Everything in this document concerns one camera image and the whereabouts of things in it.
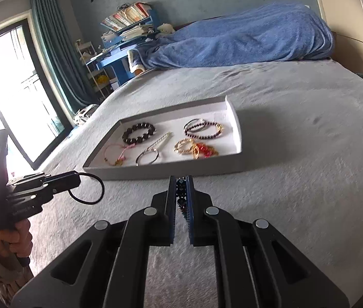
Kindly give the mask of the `left hand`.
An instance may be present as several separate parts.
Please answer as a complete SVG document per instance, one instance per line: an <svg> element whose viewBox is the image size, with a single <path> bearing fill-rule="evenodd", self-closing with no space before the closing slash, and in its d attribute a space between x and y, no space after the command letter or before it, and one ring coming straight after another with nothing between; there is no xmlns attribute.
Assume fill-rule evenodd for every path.
<svg viewBox="0 0 363 308"><path fill-rule="evenodd" d="M14 225L14 229L0 230L0 256L8 257L10 253L17 257L29 257L33 249L31 223L28 219Z"/></svg>

